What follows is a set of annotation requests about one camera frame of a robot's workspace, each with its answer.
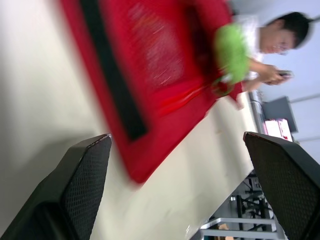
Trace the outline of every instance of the black hair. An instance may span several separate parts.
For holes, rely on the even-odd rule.
[[[289,30],[294,33],[295,49],[300,47],[301,44],[305,41],[308,33],[310,32],[311,22],[314,22],[314,20],[307,18],[303,13],[295,11],[274,19],[268,25],[277,20],[283,20],[283,29]]]

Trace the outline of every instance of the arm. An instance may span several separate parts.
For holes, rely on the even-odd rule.
[[[255,73],[263,73],[266,70],[266,65],[262,62],[256,61],[252,58],[249,59],[249,70]]]
[[[261,78],[258,76],[253,80],[244,80],[242,87],[244,92],[252,92],[260,87],[262,84]]]
[[[255,73],[261,73],[264,70],[265,65],[252,58],[249,59],[249,70]],[[244,80],[242,83],[244,92],[252,92],[260,87],[262,79],[260,76],[253,80]]]

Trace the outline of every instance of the hand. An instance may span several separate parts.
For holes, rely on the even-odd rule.
[[[268,85],[278,85],[285,80],[278,74],[278,69],[272,65],[264,64],[258,74],[260,81]]]
[[[269,82],[265,82],[265,84],[269,85],[269,86],[274,86],[274,85],[280,85],[280,84],[284,84],[285,82],[287,82],[290,78],[288,77],[283,77],[282,80],[278,80],[278,81],[269,81]]]

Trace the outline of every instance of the person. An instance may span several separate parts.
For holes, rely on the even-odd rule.
[[[311,22],[303,13],[291,12],[259,27],[258,18],[253,15],[235,15],[247,45],[249,74],[243,81],[244,91],[256,90],[261,84],[280,85],[288,79],[278,74],[273,65],[263,64],[264,54],[285,55],[291,49],[299,48],[307,39]]]

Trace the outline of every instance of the white table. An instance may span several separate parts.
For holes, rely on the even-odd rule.
[[[104,133],[100,110],[57,6],[0,2],[0,235],[36,185],[82,139]],[[183,240],[253,169],[242,141],[248,103],[221,99],[142,186],[113,145],[92,240]]]

